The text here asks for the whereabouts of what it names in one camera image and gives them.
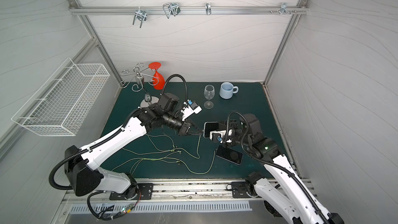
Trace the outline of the purple-edged black smartphone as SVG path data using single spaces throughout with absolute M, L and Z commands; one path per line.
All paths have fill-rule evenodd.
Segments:
M 241 165 L 243 159 L 243 154 L 241 152 L 228 147 L 223 147 L 222 145 L 218 146 L 216 156 L 236 165 Z

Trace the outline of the green wired earphones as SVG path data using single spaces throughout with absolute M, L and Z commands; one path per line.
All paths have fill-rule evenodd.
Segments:
M 166 160 L 181 164 L 190 174 L 193 175 L 206 175 L 211 172 L 215 165 L 216 152 L 212 156 L 205 158 L 193 159 L 185 161 L 177 157 L 167 157 Z
M 183 160 L 171 157 L 171 155 L 173 155 L 175 153 L 181 154 L 182 152 L 185 152 L 190 157 L 192 157 L 192 158 L 194 158 L 196 160 L 199 160 L 201 158 L 201 156 L 199 154 L 199 148 L 200 148 L 200 143 L 201 143 L 201 137 L 200 136 L 199 136 L 198 142 L 197 142 L 196 155 L 193 155 L 192 153 L 188 152 L 185 148 L 176 147 L 175 143 L 174 143 L 174 140 L 168 135 L 165 135 L 165 134 L 164 135 L 148 135 L 148 134 L 146 134 L 146 137 L 149 139 L 150 143 L 152 144 L 152 146 L 155 148 L 156 151 L 138 153 L 138 152 L 135 152 L 135 151 L 133 151 L 131 149 L 122 148 L 123 151 L 127 151 L 127 152 L 129 152 L 131 154 L 137 155 L 138 158 L 129 159 L 129 160 L 121 163 L 120 165 L 115 166 L 112 169 L 112 171 L 115 171 L 116 169 L 118 169 L 118 168 L 122 167 L 123 165 L 127 164 L 128 162 L 136 160 L 136 162 L 132 165 L 132 167 L 130 169 L 130 173 L 131 174 L 133 174 L 137 170 L 139 164 L 141 162 L 143 162 L 143 161 L 161 161 L 161 162 L 166 162 L 166 163 L 182 163 L 186 167 L 188 172 L 190 172 L 191 174 L 194 174 L 194 175 L 204 175 L 204 174 L 207 174 L 209 172 L 209 169 L 208 169 L 207 172 L 201 172 L 201 173 L 194 172 L 193 170 L 191 170 L 189 168 L 189 166 Z M 159 149 L 155 145 L 155 143 L 153 142 L 153 140 L 151 138 L 160 138 L 160 137 L 166 137 L 166 138 L 170 139 L 172 141 L 173 148 L 172 149 L 166 149 L 166 150 Z M 157 155 L 157 154 L 163 154 L 163 153 L 167 153 L 167 155 L 165 155 L 165 156 L 163 156 L 161 158 L 144 158 L 144 155 Z

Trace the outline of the silver-edged black smartphone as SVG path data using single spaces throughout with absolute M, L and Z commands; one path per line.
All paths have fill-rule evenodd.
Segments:
M 218 129 L 219 129 L 218 122 L 205 122 L 204 130 L 203 130 L 203 137 L 206 139 L 210 139 L 210 133 L 212 131 L 217 131 Z

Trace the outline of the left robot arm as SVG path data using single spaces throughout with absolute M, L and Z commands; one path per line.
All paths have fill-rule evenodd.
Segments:
M 162 126 L 176 130 L 179 136 L 190 135 L 189 130 L 197 126 L 189 117 L 202 109 L 187 97 L 180 109 L 176 108 L 178 103 L 176 95 L 162 91 L 158 102 L 133 110 L 112 132 L 81 148 L 69 147 L 65 158 L 49 174 L 50 186 L 73 190 L 78 197 L 108 191 L 127 200 L 134 198 L 138 184 L 133 176 L 103 169 L 101 165 L 127 144 Z

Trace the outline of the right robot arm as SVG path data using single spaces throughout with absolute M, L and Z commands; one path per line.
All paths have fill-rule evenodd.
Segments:
M 223 148 L 240 145 L 243 152 L 261 163 L 276 179 L 278 190 L 260 173 L 245 179 L 246 193 L 263 199 L 267 211 L 282 217 L 289 224 L 342 224 L 343 219 L 324 207 L 296 174 L 288 158 L 277 143 L 266 137 L 254 114 L 241 114 L 238 120 L 228 117 L 224 123 L 208 122 L 204 136 Z

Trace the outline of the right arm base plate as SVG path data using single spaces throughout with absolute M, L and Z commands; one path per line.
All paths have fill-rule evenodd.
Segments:
M 232 192 L 234 199 L 259 197 L 255 192 L 254 184 L 246 181 L 233 181 L 227 184 L 226 190 Z

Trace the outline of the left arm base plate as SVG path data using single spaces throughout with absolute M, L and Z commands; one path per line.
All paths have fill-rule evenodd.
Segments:
M 150 200 L 152 197 L 152 183 L 134 183 L 121 194 L 112 192 L 109 196 L 113 201 Z

